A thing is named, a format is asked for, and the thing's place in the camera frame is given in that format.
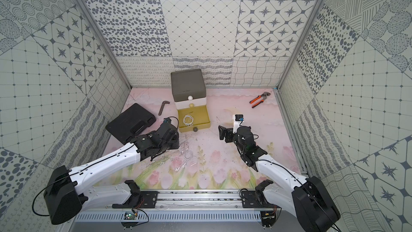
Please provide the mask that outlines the yellow bottom drawer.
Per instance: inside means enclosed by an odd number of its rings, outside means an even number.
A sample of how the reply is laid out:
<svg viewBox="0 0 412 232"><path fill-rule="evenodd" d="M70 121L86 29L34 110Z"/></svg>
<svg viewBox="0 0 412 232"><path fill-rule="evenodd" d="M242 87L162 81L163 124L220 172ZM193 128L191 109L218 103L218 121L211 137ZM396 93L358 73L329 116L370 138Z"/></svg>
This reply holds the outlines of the yellow bottom drawer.
<svg viewBox="0 0 412 232"><path fill-rule="evenodd" d="M193 123L193 126L186 127L183 124L182 119L186 114L190 112L192 113L192 116L194 117L194 123ZM201 130L201 129L210 128L211 126L211 121L209 118L209 113L208 113L208 109L206 105L194 106L194 107L189 107L189 108L178 110L178 119L179 119L179 131L181 133L197 132L198 130Z"/></svg>

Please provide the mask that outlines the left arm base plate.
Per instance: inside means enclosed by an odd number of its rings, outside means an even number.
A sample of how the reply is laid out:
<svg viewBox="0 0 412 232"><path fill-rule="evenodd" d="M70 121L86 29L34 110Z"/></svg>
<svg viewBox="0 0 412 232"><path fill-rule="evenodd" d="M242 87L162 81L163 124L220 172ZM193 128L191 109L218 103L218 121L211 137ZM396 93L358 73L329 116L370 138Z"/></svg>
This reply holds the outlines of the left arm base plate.
<svg viewBox="0 0 412 232"><path fill-rule="evenodd" d="M158 191L142 191L134 180L126 180L124 182L130 189L130 196L122 204L113 204L112 208L155 208Z"/></svg>

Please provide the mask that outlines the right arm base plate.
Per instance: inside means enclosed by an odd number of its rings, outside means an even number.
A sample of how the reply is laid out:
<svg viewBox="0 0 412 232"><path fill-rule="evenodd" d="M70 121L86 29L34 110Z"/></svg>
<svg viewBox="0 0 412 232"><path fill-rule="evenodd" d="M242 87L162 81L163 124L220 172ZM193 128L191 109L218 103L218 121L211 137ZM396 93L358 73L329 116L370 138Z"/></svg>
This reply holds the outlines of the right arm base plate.
<svg viewBox="0 0 412 232"><path fill-rule="evenodd" d="M277 205L271 204L264 196L264 189L273 185L273 181L266 179L258 184L254 190L240 189L239 196L243 208L275 208Z"/></svg>

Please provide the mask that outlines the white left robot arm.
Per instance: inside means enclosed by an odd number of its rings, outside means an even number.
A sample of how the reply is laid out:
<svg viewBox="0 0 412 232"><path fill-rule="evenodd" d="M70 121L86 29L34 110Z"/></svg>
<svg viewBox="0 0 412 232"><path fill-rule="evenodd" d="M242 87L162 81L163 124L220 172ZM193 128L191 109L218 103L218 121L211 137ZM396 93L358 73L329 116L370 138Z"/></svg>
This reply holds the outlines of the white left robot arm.
<svg viewBox="0 0 412 232"><path fill-rule="evenodd" d="M106 205L130 208L132 211L150 207L151 202L156 200L156 194L145 195L134 180L114 186L96 187L95 184L127 166L146 159L153 161L166 151L178 148L178 128L170 118L166 118L157 130L139 135L97 160L71 169L64 165L56 168L47 186L40 191L48 210L46 216L53 225L58 225L82 211Z"/></svg>

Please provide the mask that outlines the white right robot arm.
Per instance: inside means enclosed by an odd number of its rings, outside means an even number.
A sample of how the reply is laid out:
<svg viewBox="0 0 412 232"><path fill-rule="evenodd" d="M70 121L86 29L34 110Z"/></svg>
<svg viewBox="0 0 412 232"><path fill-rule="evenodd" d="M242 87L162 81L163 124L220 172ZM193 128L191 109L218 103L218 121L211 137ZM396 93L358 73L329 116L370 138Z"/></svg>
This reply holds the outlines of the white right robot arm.
<svg viewBox="0 0 412 232"><path fill-rule="evenodd" d="M306 232L339 231L341 214L323 182L299 175L274 160L255 142L251 128L219 126L220 140L234 143L245 164L267 177L253 193L240 190L245 208L280 208L295 216Z"/></svg>

